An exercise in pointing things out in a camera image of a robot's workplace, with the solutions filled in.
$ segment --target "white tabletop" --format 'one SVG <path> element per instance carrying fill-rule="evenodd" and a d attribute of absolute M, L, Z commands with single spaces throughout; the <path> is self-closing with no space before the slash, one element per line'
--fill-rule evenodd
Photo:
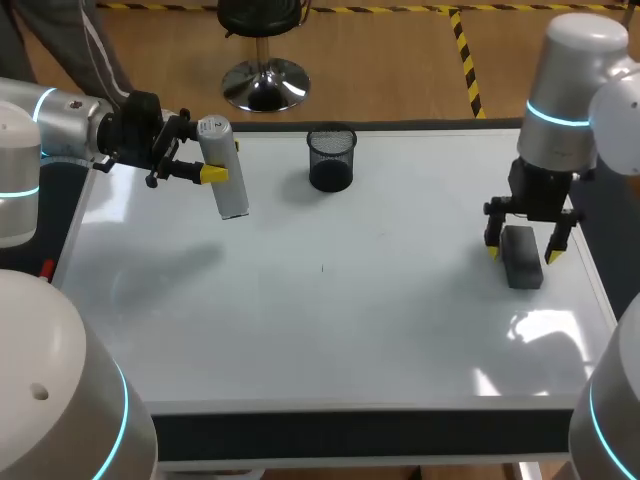
<path fill-rule="evenodd" d="M 303 134 L 239 134 L 250 215 L 228 221 L 208 186 L 116 166 L 54 283 L 152 413 L 571 408 L 615 320 L 579 229 L 538 291 L 490 259 L 517 134 L 360 132 L 337 194 Z"/>

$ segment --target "person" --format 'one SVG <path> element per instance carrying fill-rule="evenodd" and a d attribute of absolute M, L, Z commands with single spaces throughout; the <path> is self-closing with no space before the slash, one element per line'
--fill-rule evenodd
<path fill-rule="evenodd" d="M 0 0 L 0 77 L 37 83 L 14 13 L 85 94 L 116 107 L 133 91 L 95 0 Z"/>

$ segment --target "yellow black striped tape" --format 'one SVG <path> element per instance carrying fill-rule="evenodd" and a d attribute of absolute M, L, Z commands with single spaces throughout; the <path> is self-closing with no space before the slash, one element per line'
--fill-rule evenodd
<path fill-rule="evenodd" d="M 167 5 L 155 3 L 98 3 L 100 8 L 111 10 L 171 10 L 171 11 L 194 11 L 194 12 L 215 12 L 215 5 Z M 318 13 L 404 13 L 404 12 L 436 12 L 447 13 L 454 11 L 516 11 L 535 12 L 538 10 L 625 10 L 625 5 L 596 5 L 596 4 L 549 4 L 549 5 L 506 5 L 495 3 L 491 5 L 414 5 L 397 7 L 312 7 Z"/>
<path fill-rule="evenodd" d="M 475 118 L 487 118 L 480 102 L 480 91 L 478 89 L 478 80 L 476 79 L 476 71 L 473 68 L 473 60 L 471 59 L 471 51 L 469 50 L 469 44 L 467 43 L 467 37 L 462 30 L 462 21 L 460 20 L 460 10 L 450 10 L 449 16 L 451 17 L 451 27 L 453 33 L 456 36 L 456 43 L 458 44 L 458 51 L 460 52 L 460 58 L 462 59 L 462 69 L 464 70 L 464 78 L 467 82 L 467 93 L 469 95 L 469 103 L 473 116 Z"/>

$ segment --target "black block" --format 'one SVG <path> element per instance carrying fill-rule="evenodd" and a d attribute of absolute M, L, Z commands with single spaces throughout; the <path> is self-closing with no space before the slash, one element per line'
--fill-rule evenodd
<path fill-rule="evenodd" d="M 508 225 L 500 236 L 500 256 L 510 288 L 537 290 L 544 278 L 532 227 Z"/>

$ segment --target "robotic arm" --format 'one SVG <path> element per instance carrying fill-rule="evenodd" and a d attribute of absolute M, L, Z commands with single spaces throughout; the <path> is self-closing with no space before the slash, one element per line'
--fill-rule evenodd
<path fill-rule="evenodd" d="M 180 142 L 200 144 L 205 163 L 174 157 Z M 113 112 L 99 98 L 0 78 L 0 247 L 31 239 L 37 225 L 41 156 L 85 160 L 108 172 L 115 163 L 149 170 L 147 185 L 175 177 L 211 183 L 223 219 L 249 211 L 233 131 L 220 116 L 162 118 L 155 94 L 134 91 Z"/>
<path fill-rule="evenodd" d="M 505 215 L 516 214 L 555 223 L 544 255 L 552 263 L 581 219 L 564 209 L 572 182 L 592 178 L 598 153 L 614 169 L 621 155 L 631 158 L 630 142 L 637 134 L 630 133 L 633 109 L 623 99 L 633 96 L 637 81 L 630 81 L 635 78 L 630 72 L 638 66 L 628 43 L 622 25 L 598 15 L 562 15 L 549 25 L 518 139 L 520 156 L 509 173 L 511 196 L 493 197 L 484 206 L 489 216 L 484 239 L 494 258 Z M 629 136 L 612 128 L 614 118 L 629 120 Z"/>

